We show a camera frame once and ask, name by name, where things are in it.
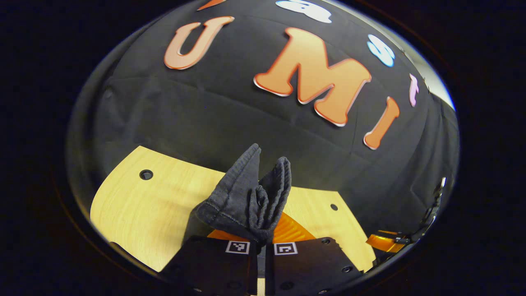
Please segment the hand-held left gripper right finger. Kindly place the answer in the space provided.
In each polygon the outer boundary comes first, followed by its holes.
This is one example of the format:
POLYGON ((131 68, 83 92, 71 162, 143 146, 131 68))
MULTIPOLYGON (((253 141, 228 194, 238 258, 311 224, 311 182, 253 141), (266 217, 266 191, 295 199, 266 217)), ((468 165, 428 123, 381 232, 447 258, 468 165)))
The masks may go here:
POLYGON ((265 248, 265 294, 338 294, 362 275, 334 238, 315 238, 281 215, 265 248))

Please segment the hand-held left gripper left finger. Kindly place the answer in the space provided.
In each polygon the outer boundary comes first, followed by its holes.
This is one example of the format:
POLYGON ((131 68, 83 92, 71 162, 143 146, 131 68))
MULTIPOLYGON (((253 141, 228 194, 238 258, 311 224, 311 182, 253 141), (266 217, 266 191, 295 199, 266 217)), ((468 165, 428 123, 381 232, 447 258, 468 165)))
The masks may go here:
POLYGON ((208 237, 211 228, 187 228, 182 246, 160 276, 182 294, 257 294, 259 243, 208 237))

